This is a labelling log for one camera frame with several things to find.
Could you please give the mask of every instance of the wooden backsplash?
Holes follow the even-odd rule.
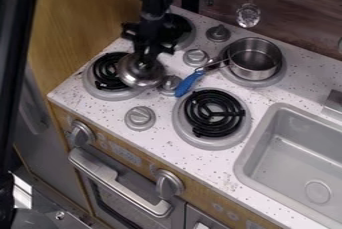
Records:
[[[235,12],[248,0],[200,2],[199,13],[237,25]],[[261,9],[260,23],[249,30],[342,60],[342,0],[255,0]],[[175,0],[181,6],[181,0]]]

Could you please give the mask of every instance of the silver oven handle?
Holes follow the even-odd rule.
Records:
[[[154,217],[164,218],[172,211],[173,207],[170,203],[160,200],[158,204],[153,205],[125,186],[121,185],[116,181],[118,172],[81,148],[76,147],[72,149],[69,153],[69,161],[77,169],[85,173],[90,179],[96,181],[108,190],[115,192],[129,203]]]

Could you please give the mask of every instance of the wooden panel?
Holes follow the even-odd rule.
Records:
[[[135,21],[139,0],[38,0],[29,62],[45,96]]]
[[[78,119],[78,120],[85,122],[94,132],[102,133],[107,138],[107,140],[113,141],[114,143],[120,145],[121,147],[131,152],[132,154],[140,157],[142,159],[142,162],[140,166],[137,166],[131,163],[130,161],[126,160],[126,158],[123,158],[122,156],[119,156],[118,154],[112,152],[110,148],[108,148],[108,146],[103,144],[103,142],[102,144],[100,144],[99,142],[96,142],[95,144],[95,147],[98,148],[99,150],[103,151],[104,153],[107,153],[109,156],[112,156],[113,158],[120,161],[121,163],[131,167],[132,169],[144,175],[145,177],[153,181],[155,180],[155,178],[152,176],[151,171],[150,171],[152,164],[155,166],[155,168],[162,168],[162,169],[166,169],[168,171],[173,172],[183,181],[185,188],[186,188],[185,193],[181,197],[187,202],[191,203],[192,205],[198,207],[200,210],[204,211],[206,214],[226,224],[227,226],[231,228],[245,229],[246,221],[251,220],[263,226],[264,228],[270,228],[270,229],[280,228],[279,226],[276,226],[270,221],[253,213],[252,211],[246,208],[243,208],[242,206],[238,205],[234,201],[223,197],[222,195],[215,192],[210,187],[204,184],[201,184],[200,182],[190,178],[184,173],[184,171],[175,170],[171,168],[168,164],[160,160],[152,158],[143,150],[139,150],[136,147],[132,146],[131,144],[125,141],[122,141],[121,139],[118,139],[110,134],[107,134],[103,130],[91,125],[89,121],[85,121],[84,119],[81,119],[77,117],[76,115],[68,113],[67,111],[63,110],[62,108],[54,104],[51,104],[51,106],[61,128],[64,129],[65,131],[70,131],[70,126],[68,124],[67,117],[71,116],[73,119]],[[221,206],[222,212],[218,212],[213,207],[213,204]],[[230,218],[226,214],[226,212],[228,211],[237,214],[239,216],[239,220],[238,221],[230,220]]]
[[[248,0],[215,0],[200,5],[200,14],[237,25],[235,12]],[[259,25],[250,30],[342,60],[342,0],[255,0],[261,8]]]

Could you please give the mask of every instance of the white countertop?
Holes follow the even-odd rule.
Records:
[[[239,96],[247,104],[252,115],[252,130],[241,144],[223,151],[205,151],[185,143],[172,126],[172,108],[177,99],[163,96],[156,90],[147,90],[127,101],[108,102],[96,99],[88,94],[82,85],[80,72],[84,66],[52,91],[48,95],[49,100],[280,226],[298,229],[326,228],[240,183],[233,173],[233,164],[270,105],[277,102],[290,103],[322,116],[322,105],[330,90],[342,91],[342,63],[227,24],[225,26],[232,33],[231,39],[215,44],[206,39],[205,31],[216,26],[218,21],[179,8],[173,7],[172,11],[188,17],[196,25],[196,40],[187,49],[200,48],[209,55],[216,56],[223,47],[237,39],[262,37],[272,41],[282,50],[288,70],[284,79],[273,86],[260,89],[244,88],[229,82],[220,72],[205,77],[197,84],[197,87],[225,89]],[[132,51],[131,43],[118,39],[102,53],[112,51]],[[193,72],[193,68],[183,63],[183,54],[184,51],[177,51],[173,57],[160,55],[160,61],[164,63],[169,74],[184,78]],[[148,106],[155,111],[157,122],[153,128],[144,132],[127,128],[123,120],[125,113],[135,106]],[[229,213],[215,204],[213,207],[219,212]]]

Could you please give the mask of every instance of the silver sink basin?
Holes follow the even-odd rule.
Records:
[[[342,228],[342,127],[286,104],[269,108],[234,165],[245,185]]]

